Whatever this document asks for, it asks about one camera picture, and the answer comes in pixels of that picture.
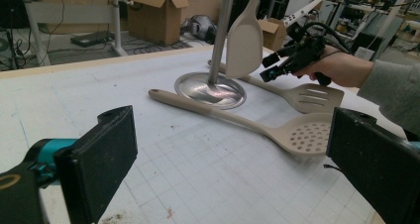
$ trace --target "white table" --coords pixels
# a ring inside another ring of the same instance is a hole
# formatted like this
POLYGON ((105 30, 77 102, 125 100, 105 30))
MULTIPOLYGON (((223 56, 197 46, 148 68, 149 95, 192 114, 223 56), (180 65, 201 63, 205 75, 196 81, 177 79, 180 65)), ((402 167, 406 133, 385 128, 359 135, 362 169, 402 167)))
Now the white table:
MULTIPOLYGON (((373 209, 342 174, 323 168, 330 159, 293 157, 245 128, 149 98, 152 88, 174 91, 185 73, 208 71, 211 55, 204 47, 1 72, 0 171, 40 139, 79 138, 100 113, 133 105, 139 155, 103 223, 368 223, 373 209)), ((308 81, 290 75, 272 84, 308 81)), ((247 101, 229 112, 269 126, 299 116, 277 95, 239 83, 247 101)), ((345 92, 343 107, 398 133, 373 104, 345 92)), ((42 195, 51 223, 68 223, 60 187, 42 195)))
POLYGON ((115 42, 113 49, 119 56, 127 53, 121 48, 120 8, 118 0, 112 5, 73 5, 24 0, 31 30, 37 46, 37 59, 40 66, 50 65, 48 52, 43 45, 38 23, 112 23, 115 42))

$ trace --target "slotted spatula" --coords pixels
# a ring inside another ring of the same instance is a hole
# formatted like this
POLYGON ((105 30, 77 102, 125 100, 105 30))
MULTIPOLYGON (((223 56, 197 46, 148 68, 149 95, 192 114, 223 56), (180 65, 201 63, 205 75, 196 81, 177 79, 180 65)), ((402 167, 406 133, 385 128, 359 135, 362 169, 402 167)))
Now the slotted spatula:
POLYGON ((229 30, 226 47, 227 78, 249 74, 263 61, 263 31, 256 17, 259 2, 250 0, 229 30))
POLYGON ((159 102, 227 120, 266 135, 286 151, 304 157, 325 156, 333 115, 311 113, 291 119, 280 127, 271 128, 244 117, 203 104, 193 99, 159 89, 149 90, 149 96, 159 102))
MULTIPOLYGON (((225 68, 226 65, 220 63, 219 71, 223 73, 225 68)), ((250 75, 239 79, 283 97, 301 113, 333 113, 335 107, 340 107, 344 97, 342 90, 318 84, 307 83, 291 89, 280 89, 250 75)))

